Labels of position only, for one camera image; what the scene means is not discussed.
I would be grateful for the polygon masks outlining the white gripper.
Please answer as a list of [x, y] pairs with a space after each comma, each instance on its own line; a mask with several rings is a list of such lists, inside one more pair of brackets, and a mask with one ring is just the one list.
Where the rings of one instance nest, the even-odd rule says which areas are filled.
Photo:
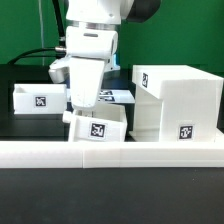
[[117, 41], [114, 30], [67, 27], [66, 55], [50, 65], [49, 75], [54, 83], [62, 83], [70, 76], [74, 109], [95, 107], [106, 66], [117, 50]]

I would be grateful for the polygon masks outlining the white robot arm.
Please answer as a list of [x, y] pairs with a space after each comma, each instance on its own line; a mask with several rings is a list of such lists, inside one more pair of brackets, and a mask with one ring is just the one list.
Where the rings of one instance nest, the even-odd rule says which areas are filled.
[[72, 107], [95, 107], [108, 64], [118, 46], [116, 27], [123, 20], [142, 23], [159, 9], [162, 0], [68, 0], [64, 57], [49, 68], [53, 82], [70, 80]]

